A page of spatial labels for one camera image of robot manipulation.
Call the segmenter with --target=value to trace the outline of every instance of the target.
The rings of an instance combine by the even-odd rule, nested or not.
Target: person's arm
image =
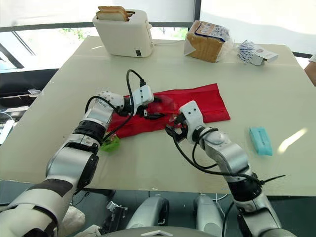
[[[316,54],[311,57],[309,65],[304,70],[314,86],[316,86]]]

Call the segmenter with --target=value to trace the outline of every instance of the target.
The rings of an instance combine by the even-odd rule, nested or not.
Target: white curtain
[[[194,0],[0,0],[0,27],[91,22],[100,5],[144,10],[149,21],[193,21]]]
[[[200,19],[227,27],[236,42],[316,53],[316,0],[202,0]]]

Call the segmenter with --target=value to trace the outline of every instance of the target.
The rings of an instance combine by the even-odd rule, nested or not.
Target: blue object
[[[251,127],[249,135],[259,155],[272,156],[271,142],[264,127]]]

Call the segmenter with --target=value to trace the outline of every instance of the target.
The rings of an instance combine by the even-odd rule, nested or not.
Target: table surface
[[[261,179],[286,174],[267,183],[266,194],[316,195],[316,91],[291,50],[263,45],[279,58],[258,67],[233,55],[216,64],[185,57],[183,46],[183,42],[161,44],[148,58],[130,58],[109,55],[98,37],[88,37],[0,147],[0,178],[41,182],[47,162],[77,126],[89,97],[102,90],[128,94],[125,74],[131,68],[153,92],[218,83],[231,120],[211,126],[245,149]],[[132,79],[132,87],[137,86]],[[251,126],[265,127],[272,157],[255,153],[248,135]],[[193,145],[183,141],[181,147],[190,154]],[[163,130],[124,138],[117,151],[100,151],[98,156],[89,188],[229,192],[223,177],[190,166]],[[201,149],[197,157],[201,163],[212,163]]]

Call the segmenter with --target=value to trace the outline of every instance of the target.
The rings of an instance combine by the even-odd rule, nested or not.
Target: white box
[[[260,66],[264,64],[265,61],[268,63],[273,62],[278,58],[278,54],[273,53],[271,51],[265,50],[263,47],[258,45],[254,45],[253,56],[250,59],[250,63]]]

